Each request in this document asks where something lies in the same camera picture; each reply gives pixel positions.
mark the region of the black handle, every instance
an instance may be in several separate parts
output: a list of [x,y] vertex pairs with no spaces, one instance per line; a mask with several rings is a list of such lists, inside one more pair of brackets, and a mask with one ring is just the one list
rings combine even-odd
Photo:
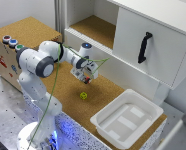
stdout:
[[141,64],[142,62],[144,62],[146,60],[146,57],[144,57],[144,53],[146,50],[146,45],[147,45],[147,40],[150,39],[153,35],[149,32],[146,32],[146,36],[144,37],[143,41],[142,41],[142,45],[140,48],[140,54],[138,57],[138,63]]

